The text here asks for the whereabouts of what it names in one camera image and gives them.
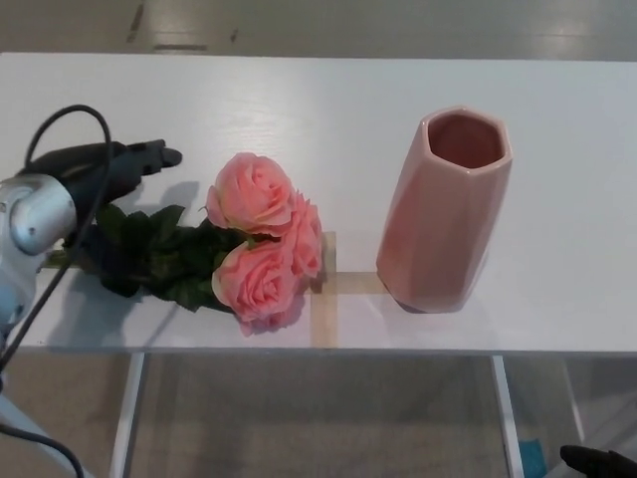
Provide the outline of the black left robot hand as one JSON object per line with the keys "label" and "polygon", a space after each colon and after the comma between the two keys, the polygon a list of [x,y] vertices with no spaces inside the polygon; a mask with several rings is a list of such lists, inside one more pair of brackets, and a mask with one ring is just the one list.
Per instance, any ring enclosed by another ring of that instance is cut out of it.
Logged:
{"label": "black left robot hand", "polygon": [[[169,148],[162,139],[125,145],[115,141],[108,183],[102,204],[132,193],[146,175],[181,163],[182,153]],[[106,146],[83,144],[50,151],[19,171],[44,174],[57,179],[70,193],[77,222],[82,223],[93,207],[102,184]]]}

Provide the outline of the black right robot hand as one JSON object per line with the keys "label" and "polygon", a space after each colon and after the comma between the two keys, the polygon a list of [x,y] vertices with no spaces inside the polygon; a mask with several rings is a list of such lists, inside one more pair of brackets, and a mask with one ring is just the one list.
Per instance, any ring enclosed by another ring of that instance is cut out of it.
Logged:
{"label": "black right robot hand", "polygon": [[636,478],[636,462],[612,450],[563,445],[559,454],[569,468],[586,477]]}

